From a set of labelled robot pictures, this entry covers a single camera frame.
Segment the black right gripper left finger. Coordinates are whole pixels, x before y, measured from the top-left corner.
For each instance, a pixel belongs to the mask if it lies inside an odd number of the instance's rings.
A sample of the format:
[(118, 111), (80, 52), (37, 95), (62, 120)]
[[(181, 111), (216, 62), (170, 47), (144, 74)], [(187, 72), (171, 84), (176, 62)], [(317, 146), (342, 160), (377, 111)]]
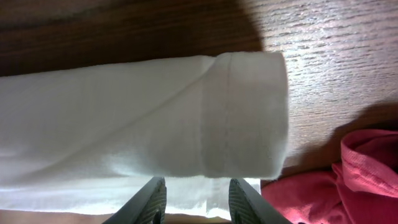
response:
[(165, 179), (153, 177), (103, 224), (164, 224), (166, 205)]

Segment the white printed t-shirt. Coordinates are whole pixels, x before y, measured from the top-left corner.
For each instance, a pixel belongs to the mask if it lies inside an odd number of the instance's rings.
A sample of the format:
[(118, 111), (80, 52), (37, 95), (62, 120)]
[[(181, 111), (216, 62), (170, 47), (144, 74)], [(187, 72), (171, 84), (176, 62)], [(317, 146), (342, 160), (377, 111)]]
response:
[(1, 78), (1, 208), (114, 213), (163, 177), (168, 213), (228, 218), (287, 156), (280, 53), (166, 58)]

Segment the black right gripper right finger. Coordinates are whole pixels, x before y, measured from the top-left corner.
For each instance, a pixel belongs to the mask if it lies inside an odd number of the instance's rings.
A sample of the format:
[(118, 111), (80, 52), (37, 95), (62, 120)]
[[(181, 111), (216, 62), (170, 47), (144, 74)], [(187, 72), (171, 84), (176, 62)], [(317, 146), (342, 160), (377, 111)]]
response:
[(228, 205), (234, 224), (291, 224), (244, 179), (230, 180)]

